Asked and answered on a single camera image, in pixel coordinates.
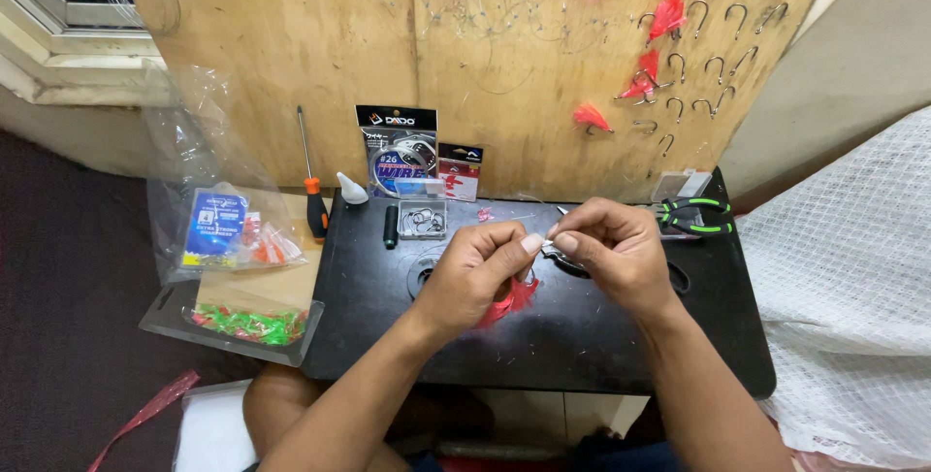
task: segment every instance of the floor tile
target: floor tile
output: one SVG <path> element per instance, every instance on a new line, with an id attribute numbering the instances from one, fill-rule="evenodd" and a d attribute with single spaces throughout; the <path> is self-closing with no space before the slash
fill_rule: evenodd
<path id="1" fill-rule="evenodd" d="M 622 436 L 640 416 L 649 397 L 645 395 L 566 393 L 566 438 L 575 445 L 599 426 L 609 426 Z"/>
<path id="2" fill-rule="evenodd" d="M 565 443 L 562 393 L 491 388 L 474 388 L 472 393 L 495 413 L 496 439 Z"/>

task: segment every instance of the black tabletop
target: black tabletop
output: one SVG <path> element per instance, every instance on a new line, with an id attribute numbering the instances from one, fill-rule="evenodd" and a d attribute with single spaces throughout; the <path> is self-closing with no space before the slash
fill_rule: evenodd
<path id="1" fill-rule="evenodd" d="M 704 195 L 727 201 L 715 170 Z M 398 200 L 346 204 L 337 193 L 320 261 L 314 299 L 326 303 L 302 369 L 335 380 L 411 306 L 408 273 L 438 254 L 461 226 L 479 222 L 480 208 L 495 219 L 522 217 L 529 232 L 545 233 L 562 215 L 556 204 L 449 201 L 449 233 L 442 241 L 382 241 L 385 208 Z M 571 209 L 575 204 L 560 204 Z M 773 393 L 775 372 L 736 233 L 697 241 L 664 242 L 667 258 L 691 280 L 682 297 L 723 360 L 751 395 Z M 419 383 L 565 392 L 652 394 L 642 338 L 620 306 L 587 279 L 569 276 L 540 255 L 533 305 L 486 329 L 467 332 L 434 356 Z"/>

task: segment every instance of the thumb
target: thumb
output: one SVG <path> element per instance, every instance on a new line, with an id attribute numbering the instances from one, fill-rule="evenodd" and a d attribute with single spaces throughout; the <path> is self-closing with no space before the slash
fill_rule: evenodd
<path id="1" fill-rule="evenodd" d="M 553 238 L 553 246 L 569 256 L 569 259 L 581 263 L 592 276 L 614 272 L 616 252 L 580 231 L 560 232 Z"/>
<path id="2" fill-rule="evenodd" d="M 502 244 L 483 264 L 478 265 L 474 272 L 494 280 L 497 287 L 530 264 L 542 245 L 543 237 L 538 233 Z"/>

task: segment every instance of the forearm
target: forearm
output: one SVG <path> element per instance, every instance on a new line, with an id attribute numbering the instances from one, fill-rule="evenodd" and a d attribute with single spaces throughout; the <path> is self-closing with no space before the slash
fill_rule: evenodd
<path id="1" fill-rule="evenodd" d="M 365 470 L 436 344 L 409 313 L 309 407 L 262 461 L 274 470 Z"/>
<path id="2" fill-rule="evenodd" d="M 638 324 L 669 442 L 690 470 L 794 470 L 774 426 L 679 299 Z"/>

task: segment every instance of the clear plastic bag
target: clear plastic bag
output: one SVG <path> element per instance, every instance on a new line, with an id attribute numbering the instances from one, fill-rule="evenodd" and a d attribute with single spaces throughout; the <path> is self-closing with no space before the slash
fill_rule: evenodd
<path id="1" fill-rule="evenodd" d="M 193 65 L 172 78 L 148 62 L 145 78 L 153 96 L 169 93 L 167 105 L 154 99 L 143 110 L 151 142 L 149 219 L 162 284 L 199 279 L 204 270 L 305 263 L 274 180 L 226 117 L 228 78 Z"/>

